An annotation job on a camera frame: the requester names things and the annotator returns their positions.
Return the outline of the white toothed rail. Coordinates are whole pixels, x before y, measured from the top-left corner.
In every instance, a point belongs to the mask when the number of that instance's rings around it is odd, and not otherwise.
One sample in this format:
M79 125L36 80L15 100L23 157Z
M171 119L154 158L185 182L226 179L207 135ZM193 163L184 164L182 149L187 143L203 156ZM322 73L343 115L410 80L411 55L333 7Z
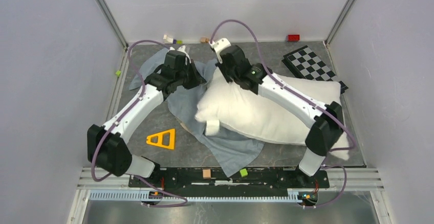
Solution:
M238 197L187 197L189 202L235 202L235 203L301 203L303 197L313 200L313 195L288 191L284 196L238 196ZM90 200L100 201L141 201L141 202L164 202L182 201L171 196L155 196L153 191L148 190L92 190Z

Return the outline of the white purple block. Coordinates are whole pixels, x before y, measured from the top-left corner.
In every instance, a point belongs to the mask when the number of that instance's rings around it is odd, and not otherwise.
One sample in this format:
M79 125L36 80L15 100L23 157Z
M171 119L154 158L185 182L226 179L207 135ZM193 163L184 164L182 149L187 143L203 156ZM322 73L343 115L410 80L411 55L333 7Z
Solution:
M163 36L163 42L166 44L182 44L183 43L182 40L177 40L175 38L168 36L167 34L165 34Z

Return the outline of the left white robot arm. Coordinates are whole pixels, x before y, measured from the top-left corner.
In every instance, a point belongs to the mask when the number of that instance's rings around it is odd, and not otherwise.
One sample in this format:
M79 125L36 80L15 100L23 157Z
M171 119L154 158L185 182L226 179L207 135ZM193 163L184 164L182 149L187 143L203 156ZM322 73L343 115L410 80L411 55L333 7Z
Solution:
M88 159L92 168L99 167L115 176L139 175L149 187L156 186L161 173L153 161L133 155L127 144L142 121L178 87L192 89L205 83L185 46L170 48L164 62L144 80L136 95L102 126L87 131Z

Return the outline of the green cube on rail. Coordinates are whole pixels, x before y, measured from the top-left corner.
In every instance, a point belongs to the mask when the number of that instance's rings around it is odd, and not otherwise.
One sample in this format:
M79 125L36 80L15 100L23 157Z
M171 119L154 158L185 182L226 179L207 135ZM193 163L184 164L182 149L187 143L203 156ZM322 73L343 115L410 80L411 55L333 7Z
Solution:
M239 171L241 177L246 177L248 175L247 169L243 168Z

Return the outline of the red lego brick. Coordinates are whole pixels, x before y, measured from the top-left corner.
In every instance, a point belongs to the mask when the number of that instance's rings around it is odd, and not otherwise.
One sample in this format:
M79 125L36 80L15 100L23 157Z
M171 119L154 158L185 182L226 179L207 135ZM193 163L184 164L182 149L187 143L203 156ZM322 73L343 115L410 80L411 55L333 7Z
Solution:
M300 41L300 35L299 34L289 34L287 36L288 42L298 42Z

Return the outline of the white pillow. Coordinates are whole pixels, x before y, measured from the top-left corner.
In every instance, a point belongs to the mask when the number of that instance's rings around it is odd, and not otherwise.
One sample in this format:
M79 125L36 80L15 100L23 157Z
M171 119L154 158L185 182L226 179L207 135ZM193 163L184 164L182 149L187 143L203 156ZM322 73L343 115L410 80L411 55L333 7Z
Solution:
M278 75L285 83L305 95L331 104L340 102L340 84ZM226 128L266 143L306 146L309 129L295 115L273 101L227 83L218 68L213 71L194 117L211 125L211 134Z

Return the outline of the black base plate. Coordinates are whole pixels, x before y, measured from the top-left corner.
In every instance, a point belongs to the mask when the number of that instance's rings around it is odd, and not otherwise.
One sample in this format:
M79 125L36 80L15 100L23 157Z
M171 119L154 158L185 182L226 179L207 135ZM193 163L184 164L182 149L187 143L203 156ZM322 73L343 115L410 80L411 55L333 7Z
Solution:
M211 169L211 178L203 179L202 170ZM247 167L227 176L222 168L167 167L155 170L147 181L155 187L183 197L284 196L289 189L314 191L330 187L327 172L306 176L295 168Z

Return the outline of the tan wooden cube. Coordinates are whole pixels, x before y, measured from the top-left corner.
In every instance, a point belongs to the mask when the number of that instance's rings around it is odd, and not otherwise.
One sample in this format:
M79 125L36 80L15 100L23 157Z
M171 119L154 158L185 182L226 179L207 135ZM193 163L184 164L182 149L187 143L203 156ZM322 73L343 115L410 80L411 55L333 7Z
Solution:
M203 169L202 170L203 179L211 178L211 169Z

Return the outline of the yellow triangle piece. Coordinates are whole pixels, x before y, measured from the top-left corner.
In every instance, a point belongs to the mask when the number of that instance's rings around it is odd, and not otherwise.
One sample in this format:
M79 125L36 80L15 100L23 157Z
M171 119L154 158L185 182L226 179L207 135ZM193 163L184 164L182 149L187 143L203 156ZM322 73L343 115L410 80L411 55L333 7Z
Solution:
M149 135L146 138L146 143L151 146L156 146L168 150L175 149L176 130L174 128L162 132Z

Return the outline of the black white checkerboard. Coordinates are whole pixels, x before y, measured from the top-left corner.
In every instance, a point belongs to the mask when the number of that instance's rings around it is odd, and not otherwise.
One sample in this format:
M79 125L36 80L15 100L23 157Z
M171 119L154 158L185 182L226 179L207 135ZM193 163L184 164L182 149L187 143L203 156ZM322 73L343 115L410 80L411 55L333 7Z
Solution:
M341 94L344 94L349 88L308 46L303 46L284 55L282 63L296 78L338 82L340 83Z

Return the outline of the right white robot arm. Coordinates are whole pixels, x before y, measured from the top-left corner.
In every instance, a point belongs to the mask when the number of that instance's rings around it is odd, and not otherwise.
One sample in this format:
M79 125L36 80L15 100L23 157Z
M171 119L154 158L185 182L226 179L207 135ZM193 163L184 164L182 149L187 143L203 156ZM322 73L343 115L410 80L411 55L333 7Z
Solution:
M342 107L337 102L325 104L289 85L262 64L251 64L243 50L229 42L213 43L225 80L240 88L267 98L300 119L309 129L305 139L306 151L297 166L296 182L309 187L316 181L316 173L328 152L343 134Z

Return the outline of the blue grey pillowcase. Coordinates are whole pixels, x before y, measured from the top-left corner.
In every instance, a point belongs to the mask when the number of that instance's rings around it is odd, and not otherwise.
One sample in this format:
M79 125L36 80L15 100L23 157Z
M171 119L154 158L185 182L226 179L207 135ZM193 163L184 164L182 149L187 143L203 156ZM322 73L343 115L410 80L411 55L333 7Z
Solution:
M184 124L186 128L176 136L175 151L169 152L167 159L157 159L158 163L167 167L197 167L205 156L209 156L215 158L216 166L221 167L227 176L249 165L261 153L264 142L226 128L216 136L206 136L205 123L194 118L205 90L205 84L193 89L179 87L140 124L129 141L129 147L135 153L149 155L152 151L139 145L145 135L171 127L180 128Z

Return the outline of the tan wooden blocks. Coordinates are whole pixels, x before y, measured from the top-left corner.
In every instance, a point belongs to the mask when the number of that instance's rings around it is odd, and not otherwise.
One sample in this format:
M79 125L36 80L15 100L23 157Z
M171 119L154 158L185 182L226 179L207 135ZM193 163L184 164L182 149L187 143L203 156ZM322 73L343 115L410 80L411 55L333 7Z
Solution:
M201 37L200 38L200 43L206 43L209 44L210 43L210 39L207 37Z

